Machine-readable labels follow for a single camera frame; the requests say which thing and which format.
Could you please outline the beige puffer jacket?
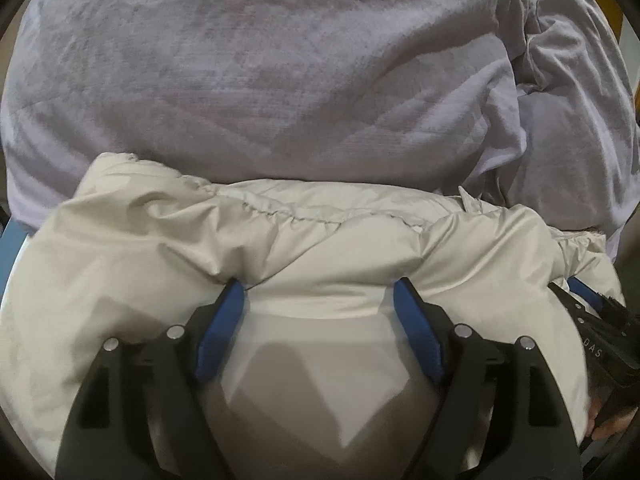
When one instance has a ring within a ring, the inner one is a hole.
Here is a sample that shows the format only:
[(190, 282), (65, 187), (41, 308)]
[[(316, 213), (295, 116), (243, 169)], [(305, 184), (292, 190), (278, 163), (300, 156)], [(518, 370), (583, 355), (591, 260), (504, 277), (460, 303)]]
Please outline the beige puffer jacket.
[(240, 479), (396, 479), (436, 392), (392, 307), (410, 278), (483, 337), (540, 345), (577, 437), (588, 425), (578, 331), (549, 289), (620, 296), (601, 235), (464, 191), (257, 180), (229, 185), (129, 154), (99, 156), (26, 243), (1, 306), (1, 406), (55, 467), (102, 342), (154, 338), (236, 278), (246, 310), (201, 395)]

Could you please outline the lavender pillow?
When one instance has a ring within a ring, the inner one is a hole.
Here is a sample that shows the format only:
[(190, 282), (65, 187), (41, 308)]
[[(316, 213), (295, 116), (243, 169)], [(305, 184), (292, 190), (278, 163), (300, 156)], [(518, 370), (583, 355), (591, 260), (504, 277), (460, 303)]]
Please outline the lavender pillow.
[(639, 203), (639, 127), (616, 38), (596, 0), (526, 0), (514, 75), (525, 148), (499, 197), (563, 231), (614, 237)]

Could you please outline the blue white striped bedsheet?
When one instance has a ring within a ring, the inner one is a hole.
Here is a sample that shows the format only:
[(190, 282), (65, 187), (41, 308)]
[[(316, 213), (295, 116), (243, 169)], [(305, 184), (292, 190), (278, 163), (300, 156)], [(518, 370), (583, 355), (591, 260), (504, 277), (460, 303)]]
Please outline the blue white striped bedsheet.
[(6, 287), (14, 262), (27, 237), (27, 232), (18, 222), (11, 218), (0, 238), (0, 280), (2, 288)]

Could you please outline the lavender duvet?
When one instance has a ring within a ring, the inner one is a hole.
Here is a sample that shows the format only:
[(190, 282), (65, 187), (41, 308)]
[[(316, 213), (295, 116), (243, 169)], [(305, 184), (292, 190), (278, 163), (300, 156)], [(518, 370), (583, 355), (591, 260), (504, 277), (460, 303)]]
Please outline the lavender duvet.
[(526, 0), (30, 0), (2, 94), (14, 218), (36, 230), (91, 163), (214, 183), (480, 192), (522, 156)]

